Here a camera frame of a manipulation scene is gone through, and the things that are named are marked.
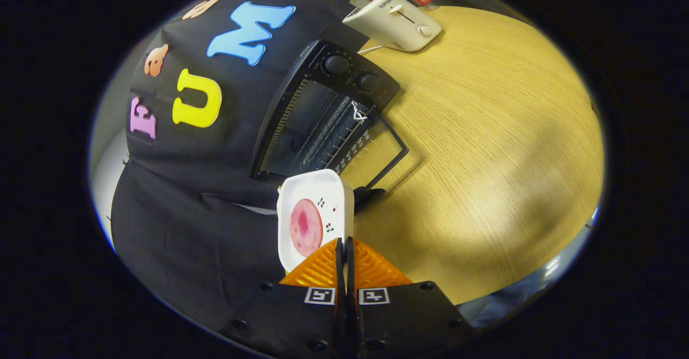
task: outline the white wall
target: white wall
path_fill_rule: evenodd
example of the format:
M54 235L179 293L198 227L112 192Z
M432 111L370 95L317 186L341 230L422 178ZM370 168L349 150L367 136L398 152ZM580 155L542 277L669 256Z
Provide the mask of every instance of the white wall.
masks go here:
M113 235L110 232L108 217L110 217L110 207L113 206L115 187L125 168L123 161L127 161L128 154L127 136L125 129L121 129L106 148L91 179L91 196L96 207L96 215L111 247L113 247Z

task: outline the white plate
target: white plate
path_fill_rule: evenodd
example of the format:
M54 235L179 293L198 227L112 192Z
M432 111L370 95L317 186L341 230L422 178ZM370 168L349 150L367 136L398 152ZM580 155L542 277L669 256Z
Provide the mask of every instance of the white plate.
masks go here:
M319 170L286 179L280 189L277 207L278 256L286 271L292 271L306 259L294 248L290 238L292 209L302 199L309 199L317 205L323 227L320 246L336 238L342 238L344 244L354 232L354 192L337 173Z

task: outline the toaster oven knob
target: toaster oven knob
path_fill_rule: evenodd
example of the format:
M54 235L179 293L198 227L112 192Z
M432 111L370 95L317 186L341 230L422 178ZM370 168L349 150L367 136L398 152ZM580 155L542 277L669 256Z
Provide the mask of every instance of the toaster oven knob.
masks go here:
M357 86L359 86L359 89L361 89L361 91L369 93L372 91L376 91L379 88L379 86L381 86L381 78L379 78L376 74L361 74L359 75L359 78L356 80L356 84Z
M328 74L342 75L349 70L349 60L342 55L332 55L325 60L323 66Z

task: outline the table surface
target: table surface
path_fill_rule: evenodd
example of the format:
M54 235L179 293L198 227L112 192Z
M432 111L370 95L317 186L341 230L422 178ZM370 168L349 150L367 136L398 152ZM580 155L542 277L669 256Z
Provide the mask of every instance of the table surface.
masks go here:
M575 237L600 198L603 140L583 81L538 30L478 9L428 14L444 30L423 50L365 54L401 86L383 114L409 154L354 236L458 304Z

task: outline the black fabric backdrop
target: black fabric backdrop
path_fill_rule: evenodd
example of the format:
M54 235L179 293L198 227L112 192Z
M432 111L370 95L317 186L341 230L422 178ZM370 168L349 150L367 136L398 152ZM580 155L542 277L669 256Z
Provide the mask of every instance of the black fabric backdrop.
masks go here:
M157 119L157 136L152 140L140 131L128 131L131 161L198 192L274 209L275 186L252 180L249 169L258 129L278 85L312 40L327 38L357 51L368 38L342 24L342 18L353 8L349 0L220 0L204 14L181 20L202 1L206 0L187 4L163 26L136 67L129 97L123 100L123 117L129 118L131 99L140 97L141 104ZM275 30L262 25L272 33L271 39L248 43L266 46L257 65L249 66L243 58L224 53L207 57L207 47L215 36L239 28L229 15L245 1L281 8L293 5L296 11ZM169 51L162 71L155 78L145 75L148 53L166 43ZM220 113L208 128L172 122L176 97L195 107L206 103L201 91L177 91L179 73L185 68L190 74L215 80L221 88Z
M118 182L111 208L114 248L149 290L212 330L225 325L236 304L263 281L284 276L277 254L277 217L233 203L275 209L274 185L249 177L251 156L266 110L292 63L312 40L326 38L357 51L368 38L342 24L349 0L219 0L196 18L181 20L197 3L180 9L140 58L123 99L140 98L157 119L155 139L127 130L130 161ZM210 41L239 28L230 18L245 1L263 6L296 6L263 40L255 66L243 58L206 56ZM168 44L160 74L145 75L153 48ZM203 107L204 93L177 91L182 69L213 79L222 93L220 113L208 128L172 122L172 104Z

